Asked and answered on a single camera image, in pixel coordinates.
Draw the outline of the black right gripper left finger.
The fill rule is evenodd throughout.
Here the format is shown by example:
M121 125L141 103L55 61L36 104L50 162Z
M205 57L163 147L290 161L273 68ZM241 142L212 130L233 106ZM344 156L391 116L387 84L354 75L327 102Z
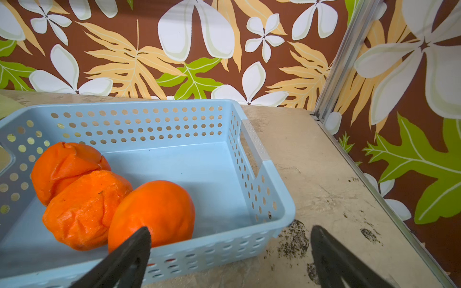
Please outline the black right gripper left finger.
M148 228L144 226L71 287L140 288L150 250L151 235Z

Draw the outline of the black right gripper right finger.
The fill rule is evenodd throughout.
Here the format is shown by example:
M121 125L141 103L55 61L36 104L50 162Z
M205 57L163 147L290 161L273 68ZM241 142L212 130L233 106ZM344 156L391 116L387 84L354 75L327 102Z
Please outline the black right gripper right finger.
M322 226L313 226L310 242L321 287L390 288L392 286Z

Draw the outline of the wrinkled orange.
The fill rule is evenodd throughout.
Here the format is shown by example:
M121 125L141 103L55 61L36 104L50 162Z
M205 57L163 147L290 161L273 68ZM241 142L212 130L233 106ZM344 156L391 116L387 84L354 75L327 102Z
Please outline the wrinkled orange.
M37 160L31 179L39 201L48 206L66 187L96 170L111 170L100 152L88 145L59 142Z
M116 209L132 191L131 183L122 176L108 170L93 171L50 201L43 223L58 242L74 250L104 246Z

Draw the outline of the smooth orange front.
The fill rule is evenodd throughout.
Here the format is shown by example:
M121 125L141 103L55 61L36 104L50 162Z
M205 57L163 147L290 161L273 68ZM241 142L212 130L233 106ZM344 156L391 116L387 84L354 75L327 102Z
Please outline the smooth orange front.
M195 207L181 186L169 181L148 182L132 191L115 211L108 234L108 250L114 252L142 227L148 228L151 247L190 240Z

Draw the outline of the wrinkled orange back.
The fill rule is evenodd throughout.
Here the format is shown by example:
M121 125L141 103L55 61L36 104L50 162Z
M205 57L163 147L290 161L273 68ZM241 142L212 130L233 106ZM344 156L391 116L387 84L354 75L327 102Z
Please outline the wrinkled orange back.
M37 160L31 179L39 201L48 206L66 187L96 170L111 170L100 152L88 145L59 142Z

